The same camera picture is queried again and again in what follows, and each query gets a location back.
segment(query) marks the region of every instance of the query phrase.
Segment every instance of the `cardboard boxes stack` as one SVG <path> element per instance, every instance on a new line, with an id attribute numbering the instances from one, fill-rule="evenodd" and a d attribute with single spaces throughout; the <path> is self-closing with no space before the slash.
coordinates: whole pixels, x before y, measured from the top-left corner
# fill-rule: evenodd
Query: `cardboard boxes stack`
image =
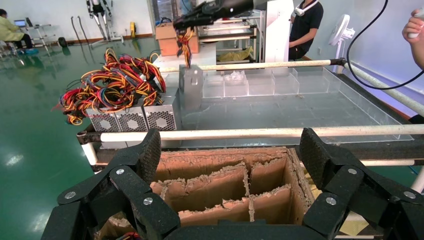
<path id="1" fill-rule="evenodd" d="M 199 37 L 197 30 L 194 29 L 193 36 L 188 42 L 192 54 L 199 53 Z M 177 34 L 171 22 L 161 23 L 156 26 L 156 39 L 159 42 L 160 53 L 162 56 L 177 55 Z"/>

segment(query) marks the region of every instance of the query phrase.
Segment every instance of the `transparent plastic tray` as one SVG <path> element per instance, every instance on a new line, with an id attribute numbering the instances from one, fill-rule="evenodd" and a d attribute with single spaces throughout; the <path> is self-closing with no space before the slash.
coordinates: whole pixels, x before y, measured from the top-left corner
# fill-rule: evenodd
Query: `transparent plastic tray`
<path id="1" fill-rule="evenodd" d="M 400 125 L 323 67 L 245 70 L 205 74 L 198 110 L 182 109 L 184 130 Z M 324 137 L 327 143 L 410 141 L 410 135 Z M 299 144 L 299 138 L 183 141 L 184 148 Z"/>

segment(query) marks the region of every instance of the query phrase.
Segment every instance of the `power supply fan grille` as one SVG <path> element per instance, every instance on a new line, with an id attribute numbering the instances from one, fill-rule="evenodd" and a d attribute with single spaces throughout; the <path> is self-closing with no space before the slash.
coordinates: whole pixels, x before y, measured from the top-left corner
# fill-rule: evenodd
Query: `power supply fan grille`
<path id="1" fill-rule="evenodd" d="M 117 133 L 120 132 L 115 115 L 94 114 L 90 116 L 96 132 Z"/>
<path id="2" fill-rule="evenodd" d="M 122 132 L 147 132 L 148 130 L 144 116 L 137 113 L 119 115 L 118 121 Z"/>
<path id="3" fill-rule="evenodd" d="M 150 128 L 159 131 L 172 131 L 176 129 L 174 115 L 168 111 L 150 112 L 147 117 Z"/>

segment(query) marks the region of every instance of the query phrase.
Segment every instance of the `white face mask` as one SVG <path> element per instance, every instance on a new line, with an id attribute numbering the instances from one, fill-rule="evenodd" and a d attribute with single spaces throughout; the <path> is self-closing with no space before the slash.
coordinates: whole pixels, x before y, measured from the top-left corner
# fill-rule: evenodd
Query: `white face mask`
<path id="1" fill-rule="evenodd" d="M 299 5 L 297 5 L 297 7 L 294 9 L 294 13 L 297 15 L 297 16 L 303 16 L 303 15 L 305 15 L 305 12 L 306 11 L 308 11 L 309 9 L 311 9 L 313 6 L 315 6 L 317 3 L 319 2 L 319 0 L 315 0 L 313 3 L 311 3 L 309 6 L 307 6 L 306 8 L 304 8 L 304 9 L 301 9 L 300 8 L 300 4 Z"/>

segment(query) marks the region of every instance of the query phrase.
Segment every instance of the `laptop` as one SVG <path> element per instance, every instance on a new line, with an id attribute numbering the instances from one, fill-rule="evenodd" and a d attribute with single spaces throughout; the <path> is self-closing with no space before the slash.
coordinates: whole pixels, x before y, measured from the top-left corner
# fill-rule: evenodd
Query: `laptop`
<path id="1" fill-rule="evenodd" d="M 25 20 L 15 20 L 14 24 L 20 28 L 26 27 L 27 23 L 25 22 Z"/>

